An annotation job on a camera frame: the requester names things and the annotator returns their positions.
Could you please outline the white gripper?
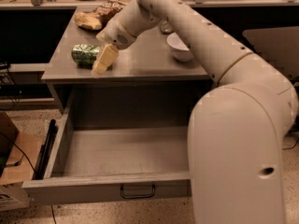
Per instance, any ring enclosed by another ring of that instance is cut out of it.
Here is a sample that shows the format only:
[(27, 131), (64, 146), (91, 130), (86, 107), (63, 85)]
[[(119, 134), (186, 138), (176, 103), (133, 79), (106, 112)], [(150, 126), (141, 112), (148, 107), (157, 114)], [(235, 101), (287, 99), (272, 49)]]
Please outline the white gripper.
[(127, 49), (136, 41), (134, 22), (126, 17), (114, 16), (95, 37), (101, 44), (109, 43), (99, 49), (93, 63), (92, 75), (101, 76), (118, 58), (119, 49)]

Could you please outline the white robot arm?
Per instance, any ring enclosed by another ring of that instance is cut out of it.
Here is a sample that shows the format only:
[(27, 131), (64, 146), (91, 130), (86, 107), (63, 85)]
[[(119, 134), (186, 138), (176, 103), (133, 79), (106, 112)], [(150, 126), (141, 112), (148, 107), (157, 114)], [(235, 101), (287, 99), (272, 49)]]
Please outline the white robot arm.
[(181, 0), (131, 0), (97, 39), (126, 49), (161, 20), (217, 85), (188, 125), (195, 223), (285, 224), (282, 145), (297, 116), (293, 85)]

